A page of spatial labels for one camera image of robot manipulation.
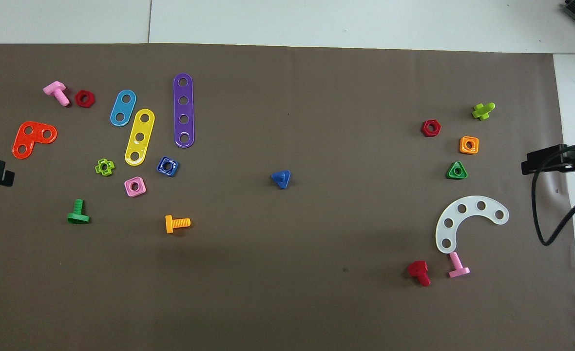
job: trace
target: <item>blue square nut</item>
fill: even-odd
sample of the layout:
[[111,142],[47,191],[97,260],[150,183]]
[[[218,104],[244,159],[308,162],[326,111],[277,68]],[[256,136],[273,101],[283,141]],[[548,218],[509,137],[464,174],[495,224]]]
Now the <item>blue square nut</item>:
[[158,164],[158,172],[166,174],[169,177],[174,177],[174,173],[178,167],[179,162],[168,157],[163,157],[160,164]]

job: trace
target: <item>pink nut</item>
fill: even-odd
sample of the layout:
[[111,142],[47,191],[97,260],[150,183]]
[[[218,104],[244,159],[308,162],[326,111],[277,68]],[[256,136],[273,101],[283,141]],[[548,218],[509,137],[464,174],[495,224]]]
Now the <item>pink nut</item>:
[[147,189],[145,188],[145,181],[140,177],[134,177],[125,181],[125,191],[127,191],[127,196],[136,197],[140,194],[144,194]]
[[463,264],[461,264],[461,260],[459,259],[459,255],[456,252],[450,253],[450,259],[454,265],[454,271],[448,273],[450,278],[455,278],[459,275],[468,274],[470,272],[469,268],[463,267]]
[[49,96],[53,95],[54,97],[56,97],[56,100],[60,102],[60,105],[68,106],[69,99],[62,92],[64,89],[67,89],[67,87],[65,87],[64,84],[56,80],[52,84],[49,84],[49,86],[44,87],[43,92]]

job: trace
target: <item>white table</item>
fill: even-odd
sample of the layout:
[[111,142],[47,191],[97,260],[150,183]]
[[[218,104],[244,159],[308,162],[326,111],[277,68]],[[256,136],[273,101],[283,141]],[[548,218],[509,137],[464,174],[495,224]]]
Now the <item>white table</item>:
[[[189,42],[554,53],[563,138],[575,144],[575,22],[562,11],[563,3],[24,0],[0,2],[0,43]],[[575,176],[569,174],[567,182],[574,204]],[[537,242],[537,249],[546,248]]]

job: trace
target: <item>orange square nut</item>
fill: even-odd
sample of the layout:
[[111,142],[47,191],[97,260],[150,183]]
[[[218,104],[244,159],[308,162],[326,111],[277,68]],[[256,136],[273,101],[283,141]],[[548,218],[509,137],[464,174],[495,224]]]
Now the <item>orange square nut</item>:
[[477,154],[479,153],[479,138],[464,136],[461,138],[459,151],[464,154]]

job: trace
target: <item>black cable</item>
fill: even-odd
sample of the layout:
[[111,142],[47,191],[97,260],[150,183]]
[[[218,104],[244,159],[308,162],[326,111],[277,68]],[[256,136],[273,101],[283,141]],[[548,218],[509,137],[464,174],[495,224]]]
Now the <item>black cable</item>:
[[541,244],[548,246],[554,242],[558,234],[561,232],[562,228],[569,222],[571,217],[575,214],[575,206],[571,207],[568,213],[562,218],[560,223],[557,225],[556,229],[554,229],[554,233],[548,238],[548,240],[544,240],[543,234],[541,233],[541,228],[539,227],[539,218],[537,217],[537,179],[539,179],[539,174],[543,171],[545,166],[551,162],[554,158],[557,158],[559,155],[567,153],[568,151],[575,150],[575,145],[565,147],[560,151],[556,151],[555,153],[551,154],[550,156],[546,157],[541,166],[535,170],[535,175],[532,177],[532,187],[530,191],[530,196],[532,198],[532,217],[535,221],[535,229],[537,230],[537,235],[539,237],[539,241]]

